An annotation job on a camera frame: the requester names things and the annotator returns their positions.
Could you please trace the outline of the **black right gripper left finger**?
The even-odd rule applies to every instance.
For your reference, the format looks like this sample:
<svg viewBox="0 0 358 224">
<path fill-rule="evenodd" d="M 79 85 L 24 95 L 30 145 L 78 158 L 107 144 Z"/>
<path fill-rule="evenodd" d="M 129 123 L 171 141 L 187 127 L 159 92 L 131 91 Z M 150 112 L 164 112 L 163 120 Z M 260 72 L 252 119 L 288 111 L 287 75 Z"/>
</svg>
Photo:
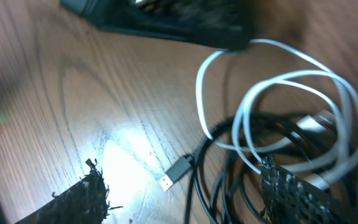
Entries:
<svg viewBox="0 0 358 224">
<path fill-rule="evenodd" d="M 110 210 L 109 186 L 104 183 L 103 170 L 98 161 L 87 159 L 89 173 L 60 195 L 52 193 L 52 200 L 17 224 L 101 224 Z"/>
</svg>

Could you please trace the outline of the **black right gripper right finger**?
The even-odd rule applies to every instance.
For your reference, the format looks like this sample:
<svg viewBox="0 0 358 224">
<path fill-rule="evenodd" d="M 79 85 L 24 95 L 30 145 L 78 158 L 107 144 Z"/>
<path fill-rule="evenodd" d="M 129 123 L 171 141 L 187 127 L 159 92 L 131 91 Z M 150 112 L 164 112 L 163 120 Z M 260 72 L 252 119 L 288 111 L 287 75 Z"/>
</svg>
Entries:
<svg viewBox="0 0 358 224">
<path fill-rule="evenodd" d="M 358 210 L 276 165 L 262 159 L 262 198 L 269 223 L 358 223 Z"/>
</svg>

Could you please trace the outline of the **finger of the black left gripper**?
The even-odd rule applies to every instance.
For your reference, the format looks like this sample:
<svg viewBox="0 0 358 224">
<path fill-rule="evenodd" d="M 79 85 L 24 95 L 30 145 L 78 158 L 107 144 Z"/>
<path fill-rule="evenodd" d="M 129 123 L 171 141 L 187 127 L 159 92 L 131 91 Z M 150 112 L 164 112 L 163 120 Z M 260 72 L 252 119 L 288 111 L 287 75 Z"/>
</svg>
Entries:
<svg viewBox="0 0 358 224">
<path fill-rule="evenodd" d="M 253 1 L 61 0 L 61 6 L 105 32 L 244 50 L 255 36 Z"/>
</svg>

